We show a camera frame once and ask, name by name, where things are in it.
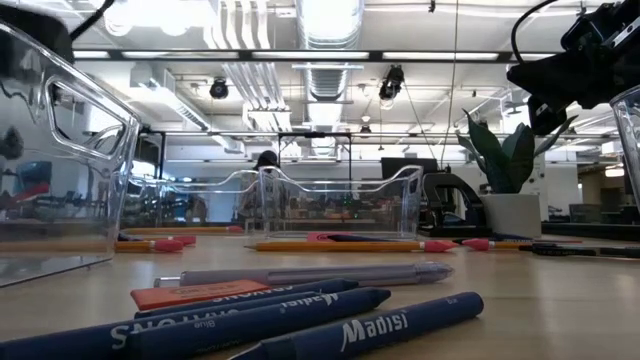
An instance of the blue pen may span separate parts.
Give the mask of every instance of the blue pen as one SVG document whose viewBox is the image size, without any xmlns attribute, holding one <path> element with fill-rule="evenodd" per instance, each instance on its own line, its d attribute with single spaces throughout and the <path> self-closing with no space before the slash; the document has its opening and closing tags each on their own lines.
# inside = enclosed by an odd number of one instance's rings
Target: blue pen
<svg viewBox="0 0 640 360">
<path fill-rule="evenodd" d="M 295 293 L 301 293 L 301 292 L 307 292 L 307 291 L 319 292 L 323 294 L 331 294 L 331 293 L 341 292 L 345 290 L 355 289 L 357 287 L 358 287 L 357 281 L 345 280 L 345 279 L 323 280 L 323 281 L 316 281 L 316 282 L 307 283 L 307 284 L 290 285 L 290 286 L 284 286 L 284 287 L 279 287 L 275 289 L 256 291 L 256 292 L 251 292 L 247 294 L 227 296 L 227 297 L 217 298 L 213 300 L 199 301 L 191 304 L 176 305 L 176 306 L 170 306 L 170 307 L 147 310 L 147 311 L 138 311 L 134 317 L 138 319 L 138 318 L 143 318 L 148 316 L 169 314 L 176 311 L 196 310 L 196 309 L 202 309 L 202 308 L 215 306 L 215 305 L 232 304 L 240 301 L 264 299 L 264 298 L 280 296 L 284 294 L 295 294 Z"/>
<path fill-rule="evenodd" d="M 121 359 L 127 337 L 131 332 L 184 323 L 192 320 L 212 319 L 238 311 L 255 309 L 283 302 L 296 301 L 319 295 L 314 292 L 287 294 L 234 304 L 211 306 L 192 311 L 174 312 L 138 320 L 64 331 L 12 340 L 0 344 L 2 360 L 107 360 Z"/>
<path fill-rule="evenodd" d="M 370 311 L 389 296 L 389 290 L 361 288 L 142 330 L 128 337 L 127 355 L 136 360 L 185 359 Z"/>
<path fill-rule="evenodd" d="M 457 324 L 482 312 L 480 295 L 465 292 L 362 319 L 261 341 L 233 360 L 351 359 L 364 352 Z"/>
</svg>

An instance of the computer screen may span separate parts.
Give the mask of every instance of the computer screen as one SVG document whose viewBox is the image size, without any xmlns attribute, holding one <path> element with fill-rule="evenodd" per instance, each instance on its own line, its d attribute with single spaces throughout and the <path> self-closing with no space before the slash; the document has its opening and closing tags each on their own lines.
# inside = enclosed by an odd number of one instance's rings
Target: computer screen
<svg viewBox="0 0 640 360">
<path fill-rule="evenodd" d="M 395 175 L 400 169 L 407 165 L 422 166 L 422 173 L 438 172 L 438 160 L 436 159 L 417 159 L 417 158 L 382 158 L 382 178 L 389 179 Z"/>
</svg>

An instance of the wooden table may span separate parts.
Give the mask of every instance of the wooden table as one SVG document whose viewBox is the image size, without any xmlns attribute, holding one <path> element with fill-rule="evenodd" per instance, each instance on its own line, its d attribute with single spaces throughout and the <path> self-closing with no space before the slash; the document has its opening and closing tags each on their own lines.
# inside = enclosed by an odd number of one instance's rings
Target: wooden table
<svg viewBox="0 0 640 360">
<path fill-rule="evenodd" d="M 0 289 L 0 339 L 130 319 L 134 288 L 183 270 L 443 261 L 439 284 L 394 287 L 380 309 L 476 291 L 473 321 L 378 350 L 363 359 L 638 359 L 640 262 L 536 257 L 517 251 L 452 254 L 270 254 L 242 237 L 201 237 L 184 254 L 119 254 L 109 263 Z M 235 348 L 205 359 L 226 359 Z"/>
</svg>

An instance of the clear plastic tray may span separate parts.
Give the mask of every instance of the clear plastic tray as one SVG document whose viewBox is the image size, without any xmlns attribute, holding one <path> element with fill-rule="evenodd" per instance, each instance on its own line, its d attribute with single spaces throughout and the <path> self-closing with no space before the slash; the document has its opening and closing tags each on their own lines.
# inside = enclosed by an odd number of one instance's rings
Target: clear plastic tray
<svg viewBox="0 0 640 360">
<path fill-rule="evenodd" d="M 636 86 L 611 101 L 618 133 L 624 150 L 626 171 L 640 209 L 640 86 Z"/>
<path fill-rule="evenodd" d="M 0 21 L 0 286 L 108 260 L 139 121 Z"/>
<path fill-rule="evenodd" d="M 406 166 L 380 181 L 294 180 L 276 167 L 260 169 L 264 230 L 254 239 L 305 239 L 309 232 L 342 231 L 414 240 L 422 167 Z"/>
<path fill-rule="evenodd" d="M 236 171 L 217 183 L 132 177 L 121 227 L 132 234 L 149 233 L 140 228 L 166 229 L 171 234 L 187 227 L 202 228 L 203 234 L 251 232 L 259 215 L 258 190 L 258 172 L 253 170 Z"/>
</svg>

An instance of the person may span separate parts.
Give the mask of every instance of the person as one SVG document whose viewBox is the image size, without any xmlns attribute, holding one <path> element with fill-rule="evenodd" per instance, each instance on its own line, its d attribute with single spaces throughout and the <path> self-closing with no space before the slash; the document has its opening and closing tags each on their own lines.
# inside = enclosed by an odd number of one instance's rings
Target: person
<svg viewBox="0 0 640 360">
<path fill-rule="evenodd" d="M 260 168 L 265 166 L 275 166 L 280 167 L 278 164 L 278 155 L 271 150 L 263 151 L 258 157 L 258 162 L 253 167 L 253 170 L 259 171 Z M 250 176 L 246 176 L 243 178 L 241 189 L 247 189 L 251 187 L 251 189 L 245 193 L 240 195 L 240 199 L 238 201 L 238 207 L 236 209 L 236 221 L 240 226 L 244 226 L 247 219 L 255 219 L 257 215 L 260 214 L 259 206 L 261 204 L 260 199 L 258 199 L 258 186 L 257 183 L 258 176 L 257 174 L 251 174 Z M 260 228 L 260 224 L 255 224 L 256 228 Z"/>
</svg>

